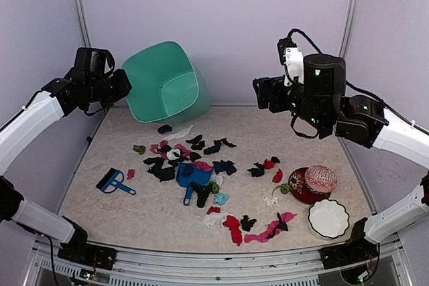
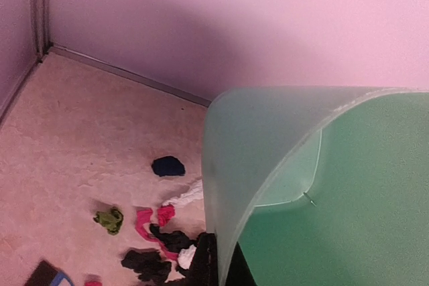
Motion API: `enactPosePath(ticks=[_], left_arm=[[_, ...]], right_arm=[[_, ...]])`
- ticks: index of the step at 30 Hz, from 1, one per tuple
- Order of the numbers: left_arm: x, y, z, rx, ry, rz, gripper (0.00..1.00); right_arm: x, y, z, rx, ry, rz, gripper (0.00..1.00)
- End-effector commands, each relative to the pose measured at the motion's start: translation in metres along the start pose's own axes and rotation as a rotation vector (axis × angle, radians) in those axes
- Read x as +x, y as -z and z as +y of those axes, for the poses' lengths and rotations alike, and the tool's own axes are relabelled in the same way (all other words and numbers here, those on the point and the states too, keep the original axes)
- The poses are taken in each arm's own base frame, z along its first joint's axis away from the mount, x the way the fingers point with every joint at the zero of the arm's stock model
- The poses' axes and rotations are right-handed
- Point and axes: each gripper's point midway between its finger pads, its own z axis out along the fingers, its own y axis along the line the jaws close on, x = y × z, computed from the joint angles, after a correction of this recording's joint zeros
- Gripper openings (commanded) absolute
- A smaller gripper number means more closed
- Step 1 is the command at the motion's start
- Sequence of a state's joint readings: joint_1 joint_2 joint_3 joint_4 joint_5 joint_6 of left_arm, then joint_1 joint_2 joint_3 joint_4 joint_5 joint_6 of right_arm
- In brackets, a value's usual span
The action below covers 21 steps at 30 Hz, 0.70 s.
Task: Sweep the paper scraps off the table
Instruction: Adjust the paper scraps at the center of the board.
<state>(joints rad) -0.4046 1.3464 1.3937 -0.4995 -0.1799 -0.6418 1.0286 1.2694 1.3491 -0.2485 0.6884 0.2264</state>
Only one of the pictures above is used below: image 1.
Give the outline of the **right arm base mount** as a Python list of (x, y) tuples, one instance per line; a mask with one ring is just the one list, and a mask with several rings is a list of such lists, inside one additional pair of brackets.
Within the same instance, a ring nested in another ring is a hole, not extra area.
[(357, 221), (351, 231), (351, 237), (343, 244), (320, 249), (324, 269), (333, 269), (366, 261), (379, 255), (378, 244), (365, 239), (364, 227), (368, 218)]

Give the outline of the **blue hand brush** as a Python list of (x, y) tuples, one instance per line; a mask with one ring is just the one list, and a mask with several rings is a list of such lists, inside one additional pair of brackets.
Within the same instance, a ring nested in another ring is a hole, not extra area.
[(131, 196), (135, 196), (137, 192), (126, 186), (124, 180), (123, 172), (111, 167), (95, 187), (104, 194), (112, 194), (117, 190), (122, 190)]

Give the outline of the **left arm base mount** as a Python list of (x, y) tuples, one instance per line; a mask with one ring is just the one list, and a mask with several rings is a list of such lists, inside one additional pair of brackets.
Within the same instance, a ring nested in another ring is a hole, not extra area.
[(98, 246), (87, 242), (88, 234), (76, 229), (67, 243), (61, 243), (58, 257), (81, 265), (111, 271), (117, 251), (110, 247)]

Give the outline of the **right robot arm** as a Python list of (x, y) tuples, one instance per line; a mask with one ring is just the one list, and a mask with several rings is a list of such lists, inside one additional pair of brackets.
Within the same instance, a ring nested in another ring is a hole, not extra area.
[[(377, 99), (365, 95), (347, 97), (346, 63), (328, 54), (310, 54), (301, 59), (302, 82), (286, 77), (256, 78), (252, 85), (260, 109), (272, 113), (289, 111), (316, 130), (323, 139), (336, 135), (368, 149), (392, 152), (424, 168), (428, 167), (428, 133), (398, 117)], [(358, 261), (369, 242), (380, 243), (390, 234), (428, 214), (428, 177), (393, 206), (358, 221), (343, 256)]]

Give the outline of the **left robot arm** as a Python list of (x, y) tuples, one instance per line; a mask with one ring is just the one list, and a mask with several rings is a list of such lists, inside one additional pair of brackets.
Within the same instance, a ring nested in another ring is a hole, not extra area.
[(73, 222), (28, 200), (4, 175), (11, 164), (48, 127), (80, 109), (91, 117), (93, 103), (101, 111), (111, 108), (131, 91), (123, 69), (115, 67), (108, 50), (81, 47), (73, 67), (37, 91), (21, 110), (1, 127), (1, 219), (62, 244), (77, 261), (85, 263), (94, 255), (91, 243), (76, 236), (80, 228)]

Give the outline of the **teal plastic waste bin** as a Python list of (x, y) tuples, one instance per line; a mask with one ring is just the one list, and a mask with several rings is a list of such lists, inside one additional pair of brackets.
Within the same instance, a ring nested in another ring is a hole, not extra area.
[(186, 123), (210, 109), (202, 74), (176, 42), (150, 46), (128, 58), (122, 69), (132, 85), (127, 104), (140, 123)]

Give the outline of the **blue dustpan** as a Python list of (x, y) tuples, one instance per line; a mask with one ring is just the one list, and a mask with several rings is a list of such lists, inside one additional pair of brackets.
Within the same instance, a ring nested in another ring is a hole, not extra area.
[(188, 206), (192, 199), (192, 193), (194, 191), (191, 184), (197, 184), (205, 186), (211, 178), (213, 168), (208, 167), (209, 170), (205, 171), (203, 168), (198, 168), (196, 165), (191, 163), (180, 163), (177, 168), (176, 182), (182, 188), (185, 188), (185, 195), (183, 199), (183, 205)]

